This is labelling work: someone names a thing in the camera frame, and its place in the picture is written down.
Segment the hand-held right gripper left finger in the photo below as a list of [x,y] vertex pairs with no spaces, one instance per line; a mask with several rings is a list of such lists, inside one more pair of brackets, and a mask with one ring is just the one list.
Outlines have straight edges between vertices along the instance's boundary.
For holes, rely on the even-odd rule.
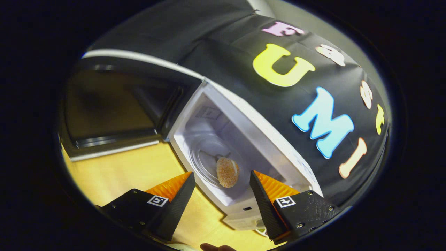
[[137,235],[172,240],[195,188],[193,172],[183,173],[151,189],[131,189],[99,206],[99,211]]

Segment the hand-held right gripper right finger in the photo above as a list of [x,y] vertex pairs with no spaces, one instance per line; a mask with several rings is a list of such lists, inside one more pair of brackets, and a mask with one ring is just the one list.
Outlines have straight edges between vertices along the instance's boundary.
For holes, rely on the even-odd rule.
[[336,206],[313,190],[298,192],[256,170],[251,171],[249,184],[269,239],[275,245],[309,238],[350,210]]

